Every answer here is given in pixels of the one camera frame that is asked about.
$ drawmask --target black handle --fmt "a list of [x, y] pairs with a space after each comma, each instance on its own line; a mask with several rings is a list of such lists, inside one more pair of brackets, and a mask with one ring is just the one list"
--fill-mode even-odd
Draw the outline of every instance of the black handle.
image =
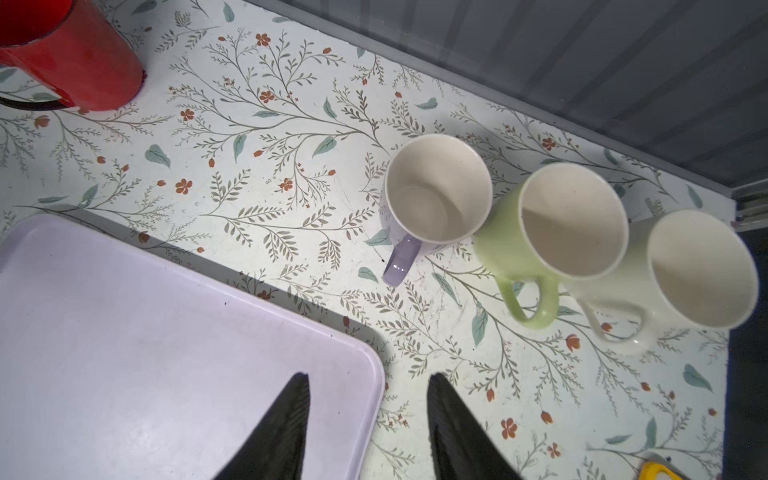
[[28, 111], [61, 110], [62, 108], [69, 108], [69, 105], [62, 104], [58, 100], [16, 101], [16, 100], [9, 100], [3, 97], [0, 97], [0, 105], [5, 105], [6, 107], [15, 108], [17, 110], [28, 110]]

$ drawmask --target floral pattern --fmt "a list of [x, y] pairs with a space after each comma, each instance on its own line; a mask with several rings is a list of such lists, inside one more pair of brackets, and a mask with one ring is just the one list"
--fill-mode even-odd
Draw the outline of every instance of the floral pattern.
[[[386, 394], [362, 478], [432, 478], [433, 372], [524, 478], [631, 478], [652, 453], [719, 475], [727, 334], [671, 329], [622, 357], [565, 291], [558, 321], [526, 330], [471, 241], [389, 287], [378, 213], [389, 159], [427, 133], [472, 145], [496, 197], [570, 162], [603, 175], [629, 221], [694, 208], [727, 222], [731, 200], [252, 5], [97, 3], [145, 86], [111, 112], [0, 110], [0, 237], [38, 212], [71, 218], [367, 342]], [[51, 96], [17, 69], [0, 78], [5, 97]], [[532, 312], [535, 285], [515, 289]]]

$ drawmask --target gray wall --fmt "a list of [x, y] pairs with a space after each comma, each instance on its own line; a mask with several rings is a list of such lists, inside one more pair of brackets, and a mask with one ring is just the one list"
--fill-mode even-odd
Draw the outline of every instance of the gray wall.
[[686, 170], [768, 177], [768, 0], [284, 0]]

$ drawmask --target red pitcher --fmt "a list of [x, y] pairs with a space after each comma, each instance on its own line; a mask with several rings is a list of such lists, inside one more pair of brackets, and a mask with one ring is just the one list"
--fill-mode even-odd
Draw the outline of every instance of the red pitcher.
[[0, 64], [26, 71], [61, 97], [0, 98], [21, 110], [114, 110], [138, 93], [143, 75], [136, 54], [91, 0], [0, 0]]

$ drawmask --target white mug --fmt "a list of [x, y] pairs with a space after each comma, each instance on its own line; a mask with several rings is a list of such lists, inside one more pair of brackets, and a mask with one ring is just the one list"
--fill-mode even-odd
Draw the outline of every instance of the white mug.
[[[696, 210], [631, 224], [627, 253], [613, 273], [566, 287], [598, 337], [624, 355], [653, 348], [669, 328], [735, 328], [750, 318], [758, 292], [757, 269], [741, 239]], [[639, 317], [640, 329], [611, 341], [595, 314], [600, 309]]]
[[379, 210], [395, 246], [382, 278], [392, 286], [418, 255], [429, 255], [472, 235], [493, 202], [488, 168], [472, 147], [448, 135], [422, 135], [389, 162]]

